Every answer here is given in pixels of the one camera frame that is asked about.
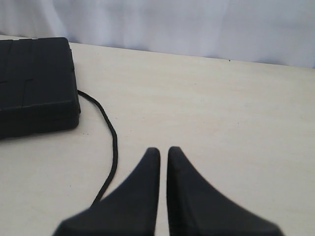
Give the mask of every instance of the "white curtain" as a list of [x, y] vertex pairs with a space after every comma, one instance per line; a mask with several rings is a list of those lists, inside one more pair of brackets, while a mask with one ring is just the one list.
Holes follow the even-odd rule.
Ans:
[[0, 33], [315, 67], [314, 0], [0, 0]]

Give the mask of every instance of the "black pointed object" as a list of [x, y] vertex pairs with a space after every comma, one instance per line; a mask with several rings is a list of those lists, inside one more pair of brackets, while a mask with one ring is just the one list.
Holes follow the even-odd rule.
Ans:
[[167, 211], [171, 236], [283, 236], [211, 186], [179, 147], [168, 152]]
[[129, 177], [105, 199], [59, 225], [54, 236], [153, 236], [160, 153], [148, 148]]

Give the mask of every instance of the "black box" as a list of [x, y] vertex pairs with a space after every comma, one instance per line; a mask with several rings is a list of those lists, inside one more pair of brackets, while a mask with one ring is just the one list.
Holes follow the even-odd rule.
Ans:
[[66, 38], [0, 40], [0, 139], [75, 128], [79, 114]]

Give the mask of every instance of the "black cord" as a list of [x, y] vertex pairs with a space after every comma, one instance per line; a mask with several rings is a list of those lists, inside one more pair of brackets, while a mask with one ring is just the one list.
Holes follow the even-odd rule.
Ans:
[[101, 189], [99, 190], [97, 196], [95, 197], [92, 205], [94, 206], [95, 204], [97, 204], [103, 197], [104, 193], [106, 192], [108, 186], [110, 185], [110, 183], [112, 182], [114, 176], [115, 176], [115, 173], [116, 173], [116, 170], [117, 170], [117, 165], [118, 165], [118, 141], [117, 141], [117, 133], [112, 125], [112, 123], [110, 122], [107, 114], [105, 113], [102, 105], [96, 101], [94, 98], [92, 98], [91, 96], [89, 96], [88, 94], [86, 94], [85, 92], [82, 92], [80, 90], [78, 90], [78, 94], [82, 97], [84, 97], [86, 100], [94, 103], [100, 110], [100, 112], [102, 113], [107, 125], [108, 125], [108, 128], [113, 136], [113, 163], [112, 163], [112, 167], [110, 169], [110, 173], [105, 181], [105, 183], [103, 184], [103, 186], [101, 187]]

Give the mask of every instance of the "table surface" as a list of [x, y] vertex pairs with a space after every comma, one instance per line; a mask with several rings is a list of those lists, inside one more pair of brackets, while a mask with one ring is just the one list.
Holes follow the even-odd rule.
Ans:
[[[168, 235], [171, 146], [180, 146], [219, 191], [286, 235], [314, 235], [314, 69], [71, 48], [78, 88], [105, 107], [118, 133], [119, 166], [106, 194], [147, 147], [160, 149], [157, 236]], [[74, 130], [0, 141], [2, 235], [51, 235], [93, 201], [110, 170], [111, 136], [97, 108], [80, 103]]]

